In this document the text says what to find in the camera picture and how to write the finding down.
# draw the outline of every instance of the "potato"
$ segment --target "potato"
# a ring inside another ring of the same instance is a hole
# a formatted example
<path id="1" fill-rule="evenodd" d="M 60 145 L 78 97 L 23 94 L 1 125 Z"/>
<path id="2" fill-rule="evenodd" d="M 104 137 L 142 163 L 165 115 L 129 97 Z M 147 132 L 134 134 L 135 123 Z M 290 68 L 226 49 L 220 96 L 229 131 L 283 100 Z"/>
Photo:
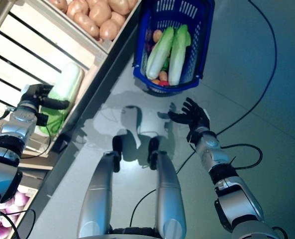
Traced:
<path id="1" fill-rule="evenodd" d="M 49 0 L 57 9 L 61 12 L 66 13 L 68 10 L 68 4 L 66 0 Z"/>
<path id="2" fill-rule="evenodd" d="M 89 13 L 89 5 L 87 4 L 86 0 L 73 0 L 68 5 L 67 16 L 73 19 L 74 14 L 77 12 L 82 12 L 85 15 Z"/>
<path id="3" fill-rule="evenodd" d="M 99 29 L 99 36 L 104 40 L 114 40 L 120 30 L 120 26 L 112 19 L 105 21 Z"/>
<path id="4" fill-rule="evenodd" d="M 73 20 L 88 34 L 94 38 L 99 36 L 99 28 L 96 26 L 95 22 L 82 12 L 77 12 L 74 14 Z"/>
<path id="5" fill-rule="evenodd" d="M 161 81 L 168 81 L 168 77 L 167 77 L 167 73 L 166 73 L 166 71 L 161 71 L 161 72 L 159 73 L 159 79 L 160 79 Z"/>
<path id="6" fill-rule="evenodd" d="M 106 1 L 107 0 L 87 0 L 89 8 L 92 9 L 92 7 L 98 2 L 98 1 Z"/>
<path id="7" fill-rule="evenodd" d="M 121 15 L 126 15 L 131 11 L 128 0 L 107 0 L 107 2 L 113 11 Z"/>
<path id="8" fill-rule="evenodd" d="M 125 23 L 125 16 L 113 11 L 112 12 L 112 16 L 111 16 L 111 19 L 113 19 L 114 21 L 117 22 L 117 24 L 122 27 L 123 24 Z"/>
<path id="9" fill-rule="evenodd" d="M 159 41 L 159 39 L 161 39 L 161 36 L 162 36 L 162 31 L 161 30 L 155 30 L 154 33 L 153 33 L 153 41 L 156 43 Z"/>
<path id="10" fill-rule="evenodd" d="M 128 1 L 128 5 L 129 5 L 129 9 L 132 10 L 135 5 L 137 4 L 137 0 L 127 0 Z"/>
<path id="11" fill-rule="evenodd" d="M 101 27 L 103 22 L 110 19 L 112 16 L 111 8 L 107 2 L 101 0 L 98 1 L 91 9 L 89 17 L 96 23 L 97 26 Z"/>

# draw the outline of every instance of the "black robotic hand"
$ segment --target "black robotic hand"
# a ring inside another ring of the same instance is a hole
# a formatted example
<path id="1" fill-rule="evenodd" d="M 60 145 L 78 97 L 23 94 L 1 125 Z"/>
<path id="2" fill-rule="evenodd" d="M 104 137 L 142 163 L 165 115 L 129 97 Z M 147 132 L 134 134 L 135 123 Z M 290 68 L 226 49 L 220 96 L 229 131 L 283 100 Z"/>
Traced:
<path id="1" fill-rule="evenodd" d="M 190 132 L 187 136 L 187 141 L 191 143 L 197 143 L 200 133 L 197 132 L 197 129 L 204 127 L 205 131 L 208 131 L 209 128 L 209 117 L 204 111 L 203 108 L 199 107 L 192 99 L 186 98 L 186 101 L 183 103 L 182 107 L 183 114 L 177 114 L 169 111 L 169 118 L 177 123 L 188 124 Z"/>

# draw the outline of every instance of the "onion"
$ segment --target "onion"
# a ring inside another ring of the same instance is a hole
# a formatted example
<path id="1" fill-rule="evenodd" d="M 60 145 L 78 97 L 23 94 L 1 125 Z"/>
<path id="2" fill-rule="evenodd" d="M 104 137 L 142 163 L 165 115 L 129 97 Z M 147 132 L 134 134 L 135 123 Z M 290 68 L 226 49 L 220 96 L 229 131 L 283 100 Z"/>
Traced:
<path id="1" fill-rule="evenodd" d="M 29 191 L 29 188 L 23 185 L 19 185 L 17 190 L 21 193 L 27 193 Z"/>
<path id="2" fill-rule="evenodd" d="M 10 218 L 10 220 L 12 220 L 13 223 L 15 223 L 17 221 L 17 219 L 18 219 L 17 215 L 7 215 L 7 216 Z M 10 222 L 5 217 L 2 217 L 1 223 L 5 228 L 10 228 L 11 227 Z"/>
<path id="3" fill-rule="evenodd" d="M 14 195 L 14 204 L 16 206 L 24 206 L 27 204 L 29 198 L 21 192 L 16 192 L 16 194 Z"/>
<path id="4" fill-rule="evenodd" d="M 22 210 L 23 210 L 22 206 L 17 206 L 15 204 L 13 204 L 10 207 L 6 208 L 7 213 L 16 213 L 16 212 L 20 212 Z"/>
<path id="5" fill-rule="evenodd" d="M 0 239 L 5 239 L 9 235 L 10 231 L 10 227 L 6 228 L 3 225 L 0 225 Z"/>
<path id="6" fill-rule="evenodd" d="M 0 209 L 6 209 L 14 204 L 14 198 L 9 199 L 5 203 L 0 203 Z"/>

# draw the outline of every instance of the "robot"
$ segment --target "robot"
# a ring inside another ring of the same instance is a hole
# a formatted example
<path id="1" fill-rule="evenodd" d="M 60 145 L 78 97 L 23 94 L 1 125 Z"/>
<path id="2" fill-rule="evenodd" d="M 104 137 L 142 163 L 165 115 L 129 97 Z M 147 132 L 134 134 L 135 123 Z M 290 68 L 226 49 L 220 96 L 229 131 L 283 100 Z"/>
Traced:
<path id="1" fill-rule="evenodd" d="M 22 151 L 36 125 L 46 126 L 47 116 L 38 112 L 39 106 L 65 109 L 68 101 L 47 98 L 51 86 L 32 85 L 22 95 L 8 123 L 0 129 L 0 203 L 13 197 L 22 177 L 18 164 Z M 214 184 L 217 200 L 215 209 L 223 227 L 232 239 L 280 239 L 265 223 L 263 211 L 243 179 L 230 164 L 204 109 L 190 98 L 183 113 L 169 112 L 171 120 L 188 124 L 189 143 L 196 146 L 202 166 Z M 180 184 L 166 152 L 159 142 L 151 139 L 148 163 L 157 170 L 157 200 L 154 228 L 113 229 L 110 224 L 112 205 L 112 175 L 120 170 L 122 142 L 112 141 L 112 151 L 101 158 L 90 181 L 80 213 L 77 238 L 83 239 L 184 239 L 186 220 Z"/>

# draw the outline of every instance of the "red onion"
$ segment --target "red onion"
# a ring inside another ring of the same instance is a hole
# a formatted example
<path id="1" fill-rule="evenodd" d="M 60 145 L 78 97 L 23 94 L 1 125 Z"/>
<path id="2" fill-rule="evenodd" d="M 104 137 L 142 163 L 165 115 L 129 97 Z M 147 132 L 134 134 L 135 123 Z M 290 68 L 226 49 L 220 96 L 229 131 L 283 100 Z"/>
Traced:
<path id="1" fill-rule="evenodd" d="M 14 204 L 16 206 L 24 206 L 27 204 L 29 198 L 21 192 L 16 192 L 16 194 L 14 195 Z"/>

